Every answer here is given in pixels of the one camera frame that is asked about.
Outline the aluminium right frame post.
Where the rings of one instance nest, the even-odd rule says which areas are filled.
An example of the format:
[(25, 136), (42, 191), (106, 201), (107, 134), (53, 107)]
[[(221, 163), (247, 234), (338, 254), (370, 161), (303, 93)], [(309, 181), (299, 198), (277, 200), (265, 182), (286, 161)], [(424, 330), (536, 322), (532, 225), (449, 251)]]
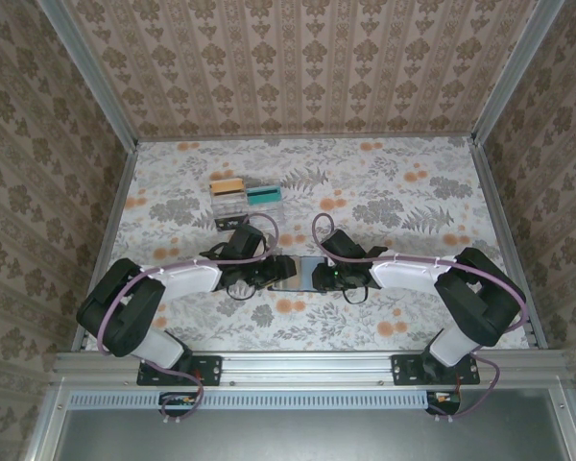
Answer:
[(476, 146), (491, 134), (563, 4), (564, 0), (538, 0), (474, 125), (471, 134)]

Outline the gold plastic card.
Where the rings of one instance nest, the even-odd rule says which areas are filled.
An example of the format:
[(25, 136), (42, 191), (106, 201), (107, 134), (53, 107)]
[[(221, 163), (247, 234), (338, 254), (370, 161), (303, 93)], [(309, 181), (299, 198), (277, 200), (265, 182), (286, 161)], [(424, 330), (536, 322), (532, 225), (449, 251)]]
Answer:
[(209, 184), (210, 192), (213, 196), (243, 193), (245, 184), (241, 178), (231, 178), (213, 181)]

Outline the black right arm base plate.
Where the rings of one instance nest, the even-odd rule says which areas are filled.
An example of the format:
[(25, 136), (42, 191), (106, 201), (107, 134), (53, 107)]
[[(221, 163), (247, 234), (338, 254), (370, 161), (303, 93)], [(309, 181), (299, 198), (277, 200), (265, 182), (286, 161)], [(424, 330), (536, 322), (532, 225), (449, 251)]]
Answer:
[(478, 366), (470, 356), (447, 367), (423, 354), (395, 354), (391, 357), (394, 385), (475, 385), (481, 382)]

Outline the teal plastic card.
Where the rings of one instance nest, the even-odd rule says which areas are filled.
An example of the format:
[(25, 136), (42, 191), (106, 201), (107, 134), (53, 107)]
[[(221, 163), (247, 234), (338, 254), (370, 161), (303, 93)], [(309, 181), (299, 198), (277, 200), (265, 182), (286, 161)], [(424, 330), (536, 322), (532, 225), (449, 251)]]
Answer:
[(281, 189), (276, 185), (264, 185), (246, 189), (246, 197), (251, 206), (277, 203), (282, 200)]

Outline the small wired connector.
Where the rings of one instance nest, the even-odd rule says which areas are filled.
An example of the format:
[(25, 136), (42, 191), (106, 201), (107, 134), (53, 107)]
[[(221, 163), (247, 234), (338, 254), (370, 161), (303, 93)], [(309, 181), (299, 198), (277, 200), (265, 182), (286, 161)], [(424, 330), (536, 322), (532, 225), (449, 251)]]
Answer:
[(201, 391), (167, 392), (159, 395), (158, 404), (165, 407), (175, 406), (183, 408), (184, 410), (190, 410), (199, 404), (201, 397)]
[(455, 415), (461, 405), (461, 396), (459, 392), (434, 391), (427, 392), (427, 408), (425, 411), (431, 415)]

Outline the grey metal sheet panel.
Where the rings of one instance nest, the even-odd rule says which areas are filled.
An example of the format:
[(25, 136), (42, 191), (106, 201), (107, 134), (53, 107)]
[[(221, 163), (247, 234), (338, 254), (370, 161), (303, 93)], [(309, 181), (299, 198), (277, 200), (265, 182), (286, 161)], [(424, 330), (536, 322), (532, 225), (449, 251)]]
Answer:
[(74, 411), (55, 461), (569, 461), (545, 417), (511, 424), (419, 411)]

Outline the aluminium table edge rail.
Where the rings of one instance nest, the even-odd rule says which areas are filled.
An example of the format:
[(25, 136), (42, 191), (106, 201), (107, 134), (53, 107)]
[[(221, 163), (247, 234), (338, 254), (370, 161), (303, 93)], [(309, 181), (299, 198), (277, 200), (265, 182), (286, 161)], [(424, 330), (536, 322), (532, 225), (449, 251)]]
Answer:
[[(219, 352), (219, 386), (226, 389), (389, 389), (398, 351)], [(567, 384), (563, 354), (551, 350), (485, 350), (479, 357), (500, 369), (499, 389), (549, 388)], [(132, 389), (139, 361), (97, 352), (60, 353), (50, 385), (72, 389)]]

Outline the clear acrylic card stand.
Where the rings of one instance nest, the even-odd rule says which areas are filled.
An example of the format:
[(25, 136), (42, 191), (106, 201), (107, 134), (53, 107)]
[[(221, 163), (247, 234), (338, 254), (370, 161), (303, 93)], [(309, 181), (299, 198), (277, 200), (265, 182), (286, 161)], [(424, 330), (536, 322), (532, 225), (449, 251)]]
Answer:
[(280, 185), (277, 182), (264, 182), (257, 179), (241, 178), (245, 184), (245, 191), (243, 193), (227, 194), (222, 196), (213, 196), (210, 192), (211, 210), (213, 222), (216, 218), (231, 217), (231, 216), (244, 216), (244, 223), (248, 222), (253, 226), (261, 229), (271, 231), (273, 229), (272, 223), (261, 214), (267, 215), (273, 219), (278, 225), (284, 221), (283, 209), (283, 195), (282, 200), (277, 203), (268, 203), (258, 206), (251, 206), (246, 197), (246, 189), (264, 185)]

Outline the navy blue card holder wallet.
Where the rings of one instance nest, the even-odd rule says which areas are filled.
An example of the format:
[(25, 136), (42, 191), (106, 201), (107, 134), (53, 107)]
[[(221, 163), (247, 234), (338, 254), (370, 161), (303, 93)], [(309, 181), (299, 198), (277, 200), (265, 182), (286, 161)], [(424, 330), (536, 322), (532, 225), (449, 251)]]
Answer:
[(321, 262), (327, 264), (327, 258), (325, 256), (287, 256), (291, 256), (296, 261), (297, 265), (297, 272), (290, 273), (290, 277), (297, 277), (297, 290), (294, 292), (318, 292), (312, 286), (312, 272), (316, 268), (317, 264)]

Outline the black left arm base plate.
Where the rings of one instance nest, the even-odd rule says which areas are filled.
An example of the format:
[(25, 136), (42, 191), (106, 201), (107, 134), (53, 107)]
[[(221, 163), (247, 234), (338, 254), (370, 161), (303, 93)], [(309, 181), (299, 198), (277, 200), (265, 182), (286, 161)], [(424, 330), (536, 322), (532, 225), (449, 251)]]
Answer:
[[(222, 369), (223, 360), (220, 355), (193, 355), (180, 359), (171, 368), (171, 371), (189, 374), (205, 386), (218, 386)], [(169, 387), (193, 385), (193, 382), (184, 376), (161, 372), (145, 363), (139, 365), (136, 384), (139, 386)]]

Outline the aluminium frame post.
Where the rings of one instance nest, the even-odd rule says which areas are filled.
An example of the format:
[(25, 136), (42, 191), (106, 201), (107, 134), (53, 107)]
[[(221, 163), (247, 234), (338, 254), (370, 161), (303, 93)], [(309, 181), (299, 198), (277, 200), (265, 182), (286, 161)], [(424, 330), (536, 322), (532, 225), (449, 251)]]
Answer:
[(125, 151), (133, 153), (137, 135), (103, 72), (100, 59), (93, 55), (84, 35), (61, 0), (37, 1)]
[(563, 4), (564, 0), (538, 0), (474, 125), (471, 134), (476, 146), (491, 134)]

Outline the aluminium left frame post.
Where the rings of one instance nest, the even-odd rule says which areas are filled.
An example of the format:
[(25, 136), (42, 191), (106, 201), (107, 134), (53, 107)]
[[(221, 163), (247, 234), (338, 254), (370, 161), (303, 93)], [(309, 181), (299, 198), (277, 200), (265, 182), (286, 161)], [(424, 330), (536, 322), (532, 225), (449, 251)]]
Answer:
[(103, 72), (100, 59), (93, 55), (84, 35), (61, 0), (37, 1), (125, 151), (133, 153), (137, 135)]

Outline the aluminium right side rail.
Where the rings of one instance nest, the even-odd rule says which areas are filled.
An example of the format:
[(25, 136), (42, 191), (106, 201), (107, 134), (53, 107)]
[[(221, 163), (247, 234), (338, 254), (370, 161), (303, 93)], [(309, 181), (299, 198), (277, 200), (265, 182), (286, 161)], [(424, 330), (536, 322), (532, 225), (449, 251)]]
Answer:
[(523, 329), (528, 337), (529, 345), (532, 348), (547, 350), (548, 344), (534, 304), (534, 299), (519, 259), (515, 241), (484, 148), (481, 144), (476, 144), (472, 141), (470, 151), (508, 277), (514, 281), (526, 296), (529, 320), (525, 323)]

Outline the aluminium left side rail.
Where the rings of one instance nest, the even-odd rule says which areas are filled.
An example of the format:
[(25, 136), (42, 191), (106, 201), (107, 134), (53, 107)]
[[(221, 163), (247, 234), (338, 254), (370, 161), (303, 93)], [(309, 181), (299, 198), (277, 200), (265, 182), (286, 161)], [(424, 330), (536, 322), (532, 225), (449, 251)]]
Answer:
[(119, 223), (128, 198), (128, 193), (132, 182), (135, 166), (137, 163), (137, 158), (138, 158), (137, 147), (135, 147), (132, 152), (126, 155), (124, 169), (122, 171), (122, 175), (118, 183), (118, 187), (116, 189), (116, 195), (108, 217), (105, 234), (102, 240), (100, 251), (96, 258), (91, 280), (88, 285), (87, 289), (88, 295), (92, 293), (93, 289), (96, 287), (96, 285), (101, 280), (101, 278), (103, 277), (104, 273), (108, 268), (111, 252), (114, 246), (114, 241), (119, 229)]

